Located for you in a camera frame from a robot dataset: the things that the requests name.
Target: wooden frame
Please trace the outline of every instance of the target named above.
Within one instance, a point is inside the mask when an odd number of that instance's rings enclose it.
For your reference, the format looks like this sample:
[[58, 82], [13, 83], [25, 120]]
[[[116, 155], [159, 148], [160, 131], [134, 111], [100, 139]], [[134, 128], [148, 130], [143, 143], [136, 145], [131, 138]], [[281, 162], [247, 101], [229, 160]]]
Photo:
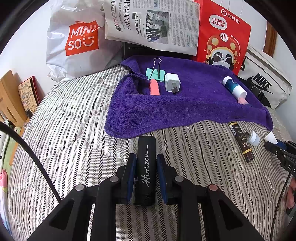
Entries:
[[276, 47], [276, 37], [277, 32], [275, 28], [269, 22], [267, 22], [265, 45], [263, 48], [263, 52], [267, 53], [271, 57], [273, 57], [274, 55], [274, 49]]
[[23, 127], [27, 115], [17, 86], [11, 70], [0, 79], [0, 110], [16, 127]]

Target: bed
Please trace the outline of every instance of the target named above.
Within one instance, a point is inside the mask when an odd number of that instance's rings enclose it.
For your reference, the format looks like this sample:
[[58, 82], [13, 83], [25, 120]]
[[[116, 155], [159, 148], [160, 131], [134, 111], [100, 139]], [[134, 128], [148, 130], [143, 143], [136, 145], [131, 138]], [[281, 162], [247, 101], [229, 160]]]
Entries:
[[[137, 152], [138, 138], [117, 139], [104, 131], [112, 94], [129, 72], [128, 67], [118, 65], [55, 84], [28, 123], [23, 139], [39, 157], [61, 198], [77, 184], [92, 186], [115, 175], [129, 153]], [[275, 136], [291, 140], [275, 111], [269, 111]], [[261, 139], [269, 133], [256, 123], [239, 124], [243, 131], [255, 130]], [[163, 153], [179, 175], [196, 185], [217, 184], [269, 240], [277, 199], [288, 173], [276, 156], [264, 149], [263, 141], [254, 147], [256, 159], [247, 164], [227, 124], [205, 120], [146, 135], [155, 136], [157, 154]], [[9, 221], [15, 240], [26, 240], [57, 204], [36, 165], [18, 147], [8, 183]], [[284, 213], [283, 197], [275, 238], [285, 226]], [[176, 215], [175, 206], [164, 205], [157, 179], [155, 205], [134, 206], [133, 197], [129, 205], [117, 205], [116, 238], [176, 240]]]

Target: wire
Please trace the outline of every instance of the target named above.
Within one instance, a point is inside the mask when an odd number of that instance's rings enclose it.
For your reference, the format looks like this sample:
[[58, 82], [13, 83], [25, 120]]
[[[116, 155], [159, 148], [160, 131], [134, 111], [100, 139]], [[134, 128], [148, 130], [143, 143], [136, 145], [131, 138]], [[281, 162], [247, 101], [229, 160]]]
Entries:
[[283, 189], [281, 190], [281, 194], [280, 194], [280, 196], [279, 196], [279, 199], [278, 199], [278, 202], [277, 202], [277, 205], [276, 205], [276, 210], [275, 210], [275, 212], [274, 212], [274, 218], [272, 219], [271, 230], [270, 230], [270, 239], [269, 239], [269, 241], [272, 241], [272, 236], [273, 236], [273, 234], [274, 234], [274, 224], [275, 224], [275, 222], [276, 222], [276, 216], [277, 216], [277, 213], [278, 213], [278, 210], [279, 210], [279, 205], [280, 205], [280, 203], [281, 203], [281, 198], [282, 198], [282, 196], [283, 196], [283, 194], [284, 194], [284, 191], [285, 191], [285, 189], [286, 189], [286, 186], [287, 186], [287, 184], [288, 184], [288, 182], [289, 182], [289, 179], [290, 179], [290, 177], [291, 177], [292, 171], [294, 170], [295, 164], [296, 164], [296, 160], [294, 160], [293, 167], [291, 168], [291, 171], [289, 172], [289, 175], [288, 175], [287, 180], [286, 180], [286, 182], [285, 182], [285, 184], [284, 184], [284, 186], [283, 186]]
[[242, 10], [244, 9], [244, 0], [242, 0]]
[[41, 162], [39, 161], [38, 157], [35, 155], [35, 153], [32, 151], [32, 149], [28, 146], [28, 144], [15, 132], [13, 129], [11, 129], [9, 126], [5, 125], [0, 121], [0, 131], [3, 131], [10, 137], [12, 137], [18, 144], [21, 145], [22, 148], [29, 154], [29, 156], [33, 159], [35, 162], [36, 166], [39, 168], [40, 172], [44, 176], [48, 186], [52, 190], [53, 194], [55, 195], [56, 199], [58, 202], [61, 201], [61, 198], [55, 189], [51, 179], [49, 178], [49, 175], [45, 171], [44, 167], [42, 166]]
[[228, 0], [228, 8], [227, 8], [228, 11], [229, 11], [229, 7], [230, 7], [230, 0]]

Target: black cylinder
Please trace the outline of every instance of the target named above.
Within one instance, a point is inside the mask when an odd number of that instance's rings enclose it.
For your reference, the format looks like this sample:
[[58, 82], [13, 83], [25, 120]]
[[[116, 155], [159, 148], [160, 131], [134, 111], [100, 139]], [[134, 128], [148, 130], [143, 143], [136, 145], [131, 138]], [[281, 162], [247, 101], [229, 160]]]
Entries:
[[156, 139], [140, 136], [136, 162], [135, 205], [155, 203]]

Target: finger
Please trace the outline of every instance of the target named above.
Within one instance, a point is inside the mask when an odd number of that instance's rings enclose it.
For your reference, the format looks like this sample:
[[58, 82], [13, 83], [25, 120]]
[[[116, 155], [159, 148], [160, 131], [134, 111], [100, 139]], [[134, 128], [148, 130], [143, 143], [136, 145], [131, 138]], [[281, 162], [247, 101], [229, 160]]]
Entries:
[[287, 199], [286, 199], [286, 206], [287, 206], [287, 208], [292, 208], [292, 207], [294, 207], [294, 205], [295, 205], [295, 202], [294, 202], [292, 188], [289, 187], [289, 191], [287, 193]]
[[290, 187], [293, 189], [293, 191], [296, 190], [296, 180], [294, 177], [291, 179]]

